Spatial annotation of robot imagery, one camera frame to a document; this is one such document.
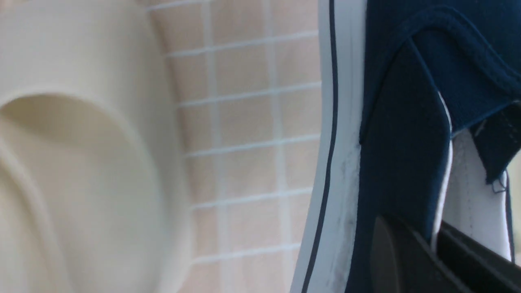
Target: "beige tile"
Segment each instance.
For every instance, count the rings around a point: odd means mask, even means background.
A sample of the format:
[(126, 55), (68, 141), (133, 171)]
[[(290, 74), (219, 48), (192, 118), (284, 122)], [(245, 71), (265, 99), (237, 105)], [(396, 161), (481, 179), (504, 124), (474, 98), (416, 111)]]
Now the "beige tile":
[(27, 0), (0, 0), (0, 11), (7, 10)]
[(317, 0), (271, 0), (270, 5), (275, 35), (318, 29)]
[(217, 89), (221, 95), (265, 90), (269, 86), (265, 45), (215, 52)]
[(264, 37), (263, 0), (211, 1), (214, 42), (261, 39)]
[(232, 251), (280, 245), (279, 201), (233, 204), (228, 210), (228, 225)]
[(254, 148), (223, 156), (227, 197), (246, 197), (277, 190), (275, 148)]
[(195, 256), (217, 254), (219, 252), (217, 238), (217, 211), (214, 207), (194, 210), (195, 224)]
[(282, 253), (231, 259), (234, 292), (284, 293)]
[(307, 210), (311, 194), (289, 197), (291, 219), (291, 243), (300, 243), (306, 226)]
[(166, 52), (203, 47), (203, 19), (200, 4), (153, 10), (151, 16)]
[(179, 293), (222, 293), (220, 279), (219, 262), (194, 264)]
[(296, 261), (299, 259), (299, 251), (300, 249), (295, 249), (291, 251), (291, 254), (293, 255), (293, 271), (295, 271)]
[(179, 119), (187, 152), (212, 147), (212, 120), (207, 105), (181, 108)]
[(219, 103), (223, 145), (273, 139), (273, 116), (269, 96)]
[(320, 81), (318, 38), (275, 43), (279, 86)]
[(318, 140), (284, 146), (286, 182), (290, 189), (313, 186), (318, 158)]
[(206, 56), (204, 54), (170, 58), (173, 84), (178, 102), (208, 97)]
[(320, 88), (281, 94), (280, 107), (285, 137), (320, 134), (322, 117)]
[(212, 156), (191, 157), (187, 159), (188, 178), (190, 181), (193, 204), (216, 200), (217, 184)]

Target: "shoe insole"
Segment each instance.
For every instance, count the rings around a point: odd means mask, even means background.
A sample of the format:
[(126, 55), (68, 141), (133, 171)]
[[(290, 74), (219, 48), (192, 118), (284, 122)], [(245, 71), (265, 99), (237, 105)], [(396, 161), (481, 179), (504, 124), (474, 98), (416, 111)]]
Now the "shoe insole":
[(41, 189), (75, 292), (151, 292), (165, 207), (117, 124), (91, 104), (42, 95), (4, 106), (0, 132)]
[(443, 220), (481, 245), (510, 259), (506, 222), (506, 176), (486, 184), (486, 171), (468, 130), (453, 139), (454, 157)]
[(0, 292), (56, 292), (34, 218), (1, 165), (0, 209)]

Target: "curved molded plastic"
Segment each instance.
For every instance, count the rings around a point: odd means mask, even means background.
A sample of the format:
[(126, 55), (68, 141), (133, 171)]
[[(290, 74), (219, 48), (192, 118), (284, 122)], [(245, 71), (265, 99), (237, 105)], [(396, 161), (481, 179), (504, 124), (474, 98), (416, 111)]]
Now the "curved molded plastic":
[(52, 291), (180, 288), (191, 236), (168, 81), (131, 1), (30, 1), (0, 16), (0, 169), (27, 202)]

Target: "slip-on sneaker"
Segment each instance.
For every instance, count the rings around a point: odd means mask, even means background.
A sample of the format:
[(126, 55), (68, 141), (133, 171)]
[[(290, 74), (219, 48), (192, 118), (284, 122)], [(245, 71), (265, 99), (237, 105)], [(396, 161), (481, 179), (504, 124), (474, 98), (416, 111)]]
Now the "slip-on sneaker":
[(375, 219), (513, 261), (521, 2), (320, 0), (322, 135), (292, 293), (370, 293)]

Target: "navy blue canvas shoe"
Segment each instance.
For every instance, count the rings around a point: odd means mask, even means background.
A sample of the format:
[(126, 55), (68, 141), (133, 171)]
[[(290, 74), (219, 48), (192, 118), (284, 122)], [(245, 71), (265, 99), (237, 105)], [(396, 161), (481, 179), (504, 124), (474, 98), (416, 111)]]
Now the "navy blue canvas shoe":
[(323, 121), (292, 293), (371, 293), (375, 219), (513, 261), (521, 2), (319, 1)]

